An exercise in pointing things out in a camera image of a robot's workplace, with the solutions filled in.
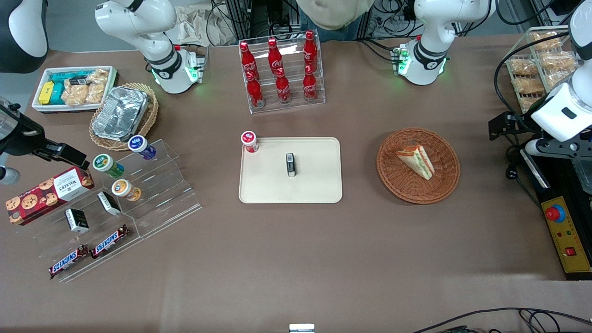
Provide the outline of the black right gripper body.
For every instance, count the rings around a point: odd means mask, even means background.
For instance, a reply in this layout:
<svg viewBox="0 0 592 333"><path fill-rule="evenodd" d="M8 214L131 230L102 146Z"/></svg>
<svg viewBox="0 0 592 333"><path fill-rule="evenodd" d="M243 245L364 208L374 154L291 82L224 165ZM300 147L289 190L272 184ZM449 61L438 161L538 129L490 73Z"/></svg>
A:
<svg viewBox="0 0 592 333"><path fill-rule="evenodd" d="M0 99L0 152L13 156L32 153L44 142L44 129L19 111L20 105Z"/></svg>

